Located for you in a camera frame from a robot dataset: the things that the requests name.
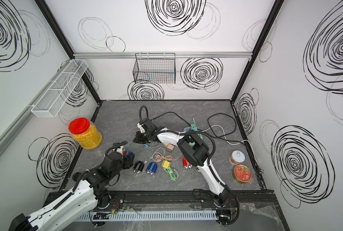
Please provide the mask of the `pink charger adapter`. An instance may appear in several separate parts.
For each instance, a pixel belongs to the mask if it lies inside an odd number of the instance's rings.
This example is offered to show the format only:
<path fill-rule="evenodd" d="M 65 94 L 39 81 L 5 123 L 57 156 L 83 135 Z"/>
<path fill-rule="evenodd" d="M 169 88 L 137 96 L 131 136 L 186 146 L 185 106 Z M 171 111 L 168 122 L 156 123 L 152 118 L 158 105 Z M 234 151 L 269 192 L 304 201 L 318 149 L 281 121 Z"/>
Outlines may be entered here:
<path fill-rule="evenodd" d="M 166 151 L 172 153 L 174 151 L 174 145 L 168 144 L 166 146 Z"/>

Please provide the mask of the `blue striped shaver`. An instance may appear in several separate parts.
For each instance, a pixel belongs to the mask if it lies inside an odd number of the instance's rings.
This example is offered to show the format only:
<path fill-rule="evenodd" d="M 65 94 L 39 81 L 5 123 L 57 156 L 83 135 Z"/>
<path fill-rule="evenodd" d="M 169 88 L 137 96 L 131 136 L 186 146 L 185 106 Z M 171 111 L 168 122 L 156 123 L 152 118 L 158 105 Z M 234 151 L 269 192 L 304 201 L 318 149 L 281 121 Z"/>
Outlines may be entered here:
<path fill-rule="evenodd" d="M 151 162 L 149 163 L 147 169 L 146 169 L 146 173 L 149 175 L 154 175 L 157 171 L 158 165 L 155 162 Z"/>

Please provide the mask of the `yellow-green charger adapter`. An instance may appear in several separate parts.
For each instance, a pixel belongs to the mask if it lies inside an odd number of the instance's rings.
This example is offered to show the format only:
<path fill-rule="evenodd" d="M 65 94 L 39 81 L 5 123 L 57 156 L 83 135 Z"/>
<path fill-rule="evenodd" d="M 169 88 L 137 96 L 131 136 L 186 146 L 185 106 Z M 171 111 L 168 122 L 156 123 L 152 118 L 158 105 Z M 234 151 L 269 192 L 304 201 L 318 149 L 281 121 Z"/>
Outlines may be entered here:
<path fill-rule="evenodd" d="M 169 161 L 163 160 L 163 162 L 162 162 L 162 167 L 163 167 L 164 169 L 169 169 L 170 166 L 171 166 L 171 163 L 170 163 Z"/>

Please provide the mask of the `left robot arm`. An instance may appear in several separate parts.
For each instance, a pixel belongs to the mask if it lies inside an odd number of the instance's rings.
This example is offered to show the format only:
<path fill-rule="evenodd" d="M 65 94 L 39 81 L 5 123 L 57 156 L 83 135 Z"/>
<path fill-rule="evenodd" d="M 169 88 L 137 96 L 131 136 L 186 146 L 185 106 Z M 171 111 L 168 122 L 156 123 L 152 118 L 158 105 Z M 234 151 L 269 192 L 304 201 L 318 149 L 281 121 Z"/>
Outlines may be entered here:
<path fill-rule="evenodd" d="M 72 189 L 42 209 L 26 216 L 18 215 L 10 224 L 10 231 L 61 231 L 81 215 L 116 203 L 107 189 L 109 182 L 120 178 L 120 172 L 133 166 L 135 155 L 119 152 L 106 153 L 98 166 L 75 176 Z"/>

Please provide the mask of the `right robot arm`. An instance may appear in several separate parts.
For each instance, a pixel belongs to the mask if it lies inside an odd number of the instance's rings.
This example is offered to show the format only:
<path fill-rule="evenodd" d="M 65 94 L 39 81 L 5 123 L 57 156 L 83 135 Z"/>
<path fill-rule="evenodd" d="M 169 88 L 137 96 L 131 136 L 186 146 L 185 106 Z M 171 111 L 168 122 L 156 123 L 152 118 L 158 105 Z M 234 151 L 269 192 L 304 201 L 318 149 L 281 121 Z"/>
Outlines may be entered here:
<path fill-rule="evenodd" d="M 216 144 L 210 135 L 201 131 L 177 132 L 157 127 L 148 118 L 140 121 L 137 127 L 139 131 L 134 138 L 135 143 L 147 144 L 158 141 L 177 146 L 186 160 L 202 173 L 214 196 L 215 204 L 223 207 L 228 203 L 233 195 L 213 166 L 211 159 L 216 151 Z"/>

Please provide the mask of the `blue shaver left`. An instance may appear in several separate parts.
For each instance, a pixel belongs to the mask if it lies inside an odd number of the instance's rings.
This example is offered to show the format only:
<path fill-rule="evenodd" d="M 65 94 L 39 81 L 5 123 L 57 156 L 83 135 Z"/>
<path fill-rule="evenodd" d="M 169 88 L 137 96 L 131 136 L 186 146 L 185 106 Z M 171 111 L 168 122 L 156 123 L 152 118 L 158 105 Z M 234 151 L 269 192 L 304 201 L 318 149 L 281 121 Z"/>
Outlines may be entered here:
<path fill-rule="evenodd" d="M 127 151 L 127 152 L 124 153 L 124 157 L 126 157 L 126 158 L 134 158 L 135 155 L 134 155 L 133 152 Z"/>

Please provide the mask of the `black shaver left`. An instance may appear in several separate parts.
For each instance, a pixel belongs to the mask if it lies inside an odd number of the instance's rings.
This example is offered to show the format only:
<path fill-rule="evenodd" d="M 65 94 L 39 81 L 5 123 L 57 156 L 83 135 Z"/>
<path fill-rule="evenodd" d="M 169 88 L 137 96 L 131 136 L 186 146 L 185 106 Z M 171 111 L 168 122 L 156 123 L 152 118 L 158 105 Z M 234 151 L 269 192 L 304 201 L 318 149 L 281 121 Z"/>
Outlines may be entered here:
<path fill-rule="evenodd" d="M 144 162 L 137 161 L 133 166 L 133 172 L 136 174 L 140 174 L 144 168 Z"/>

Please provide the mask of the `red shaver right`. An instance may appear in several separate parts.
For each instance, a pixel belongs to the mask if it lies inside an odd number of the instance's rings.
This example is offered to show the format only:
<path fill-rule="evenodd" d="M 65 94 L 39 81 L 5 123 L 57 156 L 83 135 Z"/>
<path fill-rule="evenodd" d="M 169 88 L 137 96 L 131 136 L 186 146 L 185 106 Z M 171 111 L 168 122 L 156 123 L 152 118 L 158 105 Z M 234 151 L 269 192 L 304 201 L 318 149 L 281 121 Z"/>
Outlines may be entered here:
<path fill-rule="evenodd" d="M 193 166 L 192 166 L 191 163 L 189 163 L 189 162 L 187 161 L 186 158 L 183 158 L 183 167 L 184 167 L 184 169 L 191 169 Z"/>

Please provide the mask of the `yellow jar red lid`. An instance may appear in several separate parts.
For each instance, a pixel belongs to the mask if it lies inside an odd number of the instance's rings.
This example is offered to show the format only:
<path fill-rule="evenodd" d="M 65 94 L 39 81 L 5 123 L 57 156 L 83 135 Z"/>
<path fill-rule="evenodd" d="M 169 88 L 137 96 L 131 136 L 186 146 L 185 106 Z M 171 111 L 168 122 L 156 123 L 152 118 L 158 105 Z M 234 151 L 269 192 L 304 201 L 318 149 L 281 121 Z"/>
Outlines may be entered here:
<path fill-rule="evenodd" d="M 86 118 L 73 120 L 68 127 L 72 138 L 77 141 L 83 149 L 92 150 L 97 148 L 103 140 L 102 134 L 96 126 Z"/>

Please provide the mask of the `green charger adapter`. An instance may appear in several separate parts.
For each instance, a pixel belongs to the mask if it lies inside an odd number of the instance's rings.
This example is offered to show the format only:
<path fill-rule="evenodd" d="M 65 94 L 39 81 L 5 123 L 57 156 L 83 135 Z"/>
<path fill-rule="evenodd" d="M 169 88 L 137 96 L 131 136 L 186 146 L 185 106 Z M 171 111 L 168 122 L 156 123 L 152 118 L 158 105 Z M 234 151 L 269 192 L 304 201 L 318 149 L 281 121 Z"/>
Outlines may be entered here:
<path fill-rule="evenodd" d="M 195 123 L 193 123 L 193 124 L 190 125 L 190 129 L 191 129 L 192 131 L 197 131 L 197 127 L 196 127 Z"/>

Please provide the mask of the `red round tin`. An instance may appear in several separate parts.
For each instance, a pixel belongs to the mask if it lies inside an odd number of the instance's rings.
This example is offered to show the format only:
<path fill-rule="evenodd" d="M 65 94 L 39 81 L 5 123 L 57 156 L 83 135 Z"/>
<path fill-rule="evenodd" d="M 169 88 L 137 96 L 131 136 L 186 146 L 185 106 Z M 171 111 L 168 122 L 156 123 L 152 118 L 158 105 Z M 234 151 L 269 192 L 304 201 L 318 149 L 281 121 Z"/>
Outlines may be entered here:
<path fill-rule="evenodd" d="M 238 183 L 249 183 L 252 179 L 252 174 L 247 166 L 236 165 L 233 169 L 233 177 Z"/>

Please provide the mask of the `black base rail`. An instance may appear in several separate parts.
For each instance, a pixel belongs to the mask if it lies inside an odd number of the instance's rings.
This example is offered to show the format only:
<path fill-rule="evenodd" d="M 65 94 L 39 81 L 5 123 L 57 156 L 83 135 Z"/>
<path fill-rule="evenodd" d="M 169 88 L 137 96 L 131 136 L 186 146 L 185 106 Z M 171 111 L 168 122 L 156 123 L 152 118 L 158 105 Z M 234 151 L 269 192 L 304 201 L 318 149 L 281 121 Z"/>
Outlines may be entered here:
<path fill-rule="evenodd" d="M 208 190 L 193 189 L 191 191 L 109 191 L 111 199 L 119 202 L 120 207 L 125 205 L 171 205 L 185 204 L 201 208 L 235 209 L 239 202 L 231 193 L 224 199 Z"/>

